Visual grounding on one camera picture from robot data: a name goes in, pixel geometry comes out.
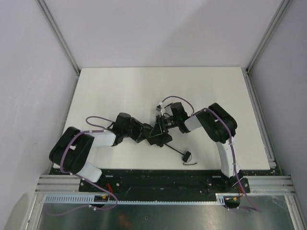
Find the black folding umbrella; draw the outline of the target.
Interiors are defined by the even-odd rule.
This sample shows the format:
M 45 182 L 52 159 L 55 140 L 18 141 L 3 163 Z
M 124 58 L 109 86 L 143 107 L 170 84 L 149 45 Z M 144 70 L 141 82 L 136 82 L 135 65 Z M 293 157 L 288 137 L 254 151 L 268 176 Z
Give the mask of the black folding umbrella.
M 181 127 L 178 126 L 178 124 L 174 123 L 172 125 L 166 125 L 166 127 L 158 126 L 159 132 L 155 131 L 155 127 L 152 127 L 150 124 L 144 123 L 144 129 L 142 131 L 142 134 L 144 135 L 145 139 L 149 142 L 150 145 L 157 145 L 159 147 L 167 146 L 168 148 L 174 150 L 175 152 L 182 155 L 182 161 L 183 165 L 185 166 L 193 166 L 196 165 L 197 162 L 191 163 L 192 160 L 192 154 L 190 151 L 185 151 L 184 153 L 175 149 L 174 147 L 170 146 L 168 143 L 173 140 L 171 135 L 168 133 L 169 129 L 178 127 L 181 131 Z

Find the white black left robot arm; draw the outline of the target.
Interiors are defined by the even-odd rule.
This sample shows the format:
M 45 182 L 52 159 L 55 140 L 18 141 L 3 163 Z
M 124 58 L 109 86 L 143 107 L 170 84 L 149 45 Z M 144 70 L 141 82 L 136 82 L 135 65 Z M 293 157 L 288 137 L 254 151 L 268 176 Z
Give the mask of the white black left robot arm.
M 104 127 L 89 122 L 97 130 L 79 130 L 70 126 L 59 138 L 49 154 L 49 160 L 60 167 L 62 173 L 75 174 L 85 180 L 96 183 L 102 176 L 102 170 L 88 161 L 92 148 L 114 147 L 124 138 L 139 143 L 148 138 L 152 126 L 141 123 L 127 113 L 119 113 L 115 121 L 108 120 L 110 126 Z

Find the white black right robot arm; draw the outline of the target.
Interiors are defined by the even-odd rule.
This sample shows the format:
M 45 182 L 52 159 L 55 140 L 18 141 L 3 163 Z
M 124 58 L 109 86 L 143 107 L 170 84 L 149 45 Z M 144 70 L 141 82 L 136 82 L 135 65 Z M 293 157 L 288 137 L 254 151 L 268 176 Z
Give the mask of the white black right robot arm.
M 156 116 L 155 125 L 146 135 L 151 145 L 163 147 L 172 141 L 168 133 L 172 128 L 177 127 L 181 133 L 203 128 L 218 148 L 224 185 L 230 187 L 238 183 L 240 168 L 237 165 L 234 149 L 237 122 L 228 112 L 217 103 L 192 115 L 186 113 L 180 102 L 170 104 L 171 115 L 166 115 L 161 105 L 158 108 L 161 114 Z

